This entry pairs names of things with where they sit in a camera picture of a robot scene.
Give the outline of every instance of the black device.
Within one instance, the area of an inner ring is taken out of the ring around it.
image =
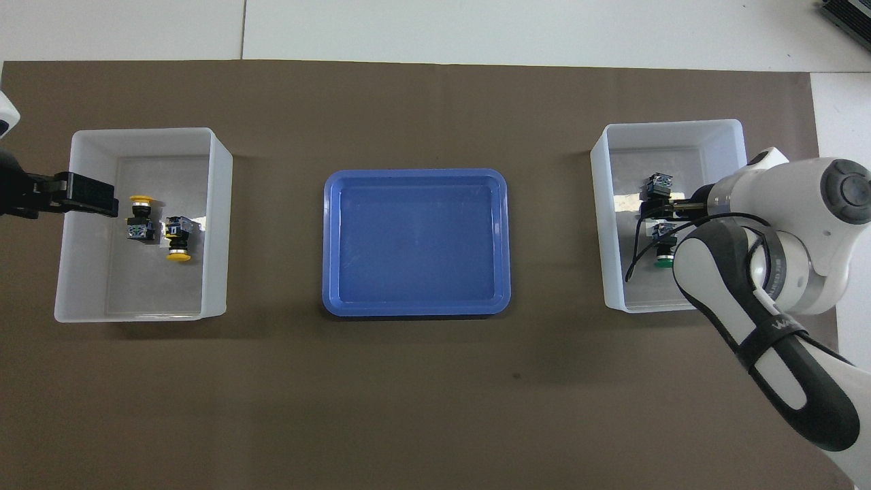
[[[820,13],[871,51],[871,0],[823,0]]]
[[[73,172],[28,174],[0,149],[0,214],[35,220],[39,212],[80,211],[118,216],[115,186]]]

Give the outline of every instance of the electrical component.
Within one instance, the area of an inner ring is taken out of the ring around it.
[[[166,260],[172,262],[187,262],[191,255],[187,251],[187,240],[197,225],[185,216],[170,216],[166,218],[165,236],[169,238],[169,253]]]
[[[152,202],[147,195],[132,195],[133,217],[127,218],[127,238],[139,242],[154,240],[154,221],[151,219]]]
[[[656,263],[661,269],[670,269],[674,263],[674,247],[678,245],[678,236],[670,234],[677,227],[674,223],[662,221],[653,226],[651,238],[657,243]]]

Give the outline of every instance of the black cable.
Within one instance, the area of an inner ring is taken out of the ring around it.
[[[653,242],[648,243],[647,246],[642,248],[641,252],[639,252],[637,255],[633,255],[632,262],[629,264],[629,268],[626,270],[625,281],[629,282],[629,280],[632,278],[632,271],[635,270],[635,265],[638,264],[638,261],[641,260],[641,257],[643,257],[645,253],[647,253],[647,250],[650,250],[651,248],[656,247],[656,245],[659,242],[661,242],[663,239],[665,239],[666,237],[674,235],[674,234],[678,233],[678,231],[685,230],[691,226],[702,225],[702,224],[705,224],[711,220],[718,220],[721,218],[747,218],[748,220],[756,221],[764,226],[767,226],[767,227],[771,226],[771,223],[769,223],[768,221],[765,221],[762,218],[759,218],[755,214],[748,214],[748,213],[711,214],[708,216],[703,216],[701,218],[698,218],[697,220],[692,220],[686,224],[680,225],[679,227],[665,233],[664,235],[661,235],[658,239],[654,240]]]

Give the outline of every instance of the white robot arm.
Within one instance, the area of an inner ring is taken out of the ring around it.
[[[674,254],[674,278],[789,425],[871,489],[871,373],[814,341],[788,313],[833,307],[871,222],[871,173],[844,159],[787,163],[769,149],[707,188],[710,220]]]
[[[12,102],[0,92],[0,138],[9,132],[12,127],[21,119],[21,114],[18,109],[12,105]]]

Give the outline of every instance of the brown mat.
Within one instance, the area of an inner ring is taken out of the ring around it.
[[[228,310],[60,324],[61,221],[0,218],[3,488],[850,488],[697,312],[604,306],[589,150],[611,122],[736,118],[817,154],[802,73],[317,62],[7,63],[2,141],[208,126],[235,157]],[[344,168],[492,167],[513,299],[484,320],[340,321],[321,193]],[[814,318],[834,339],[834,311]]]

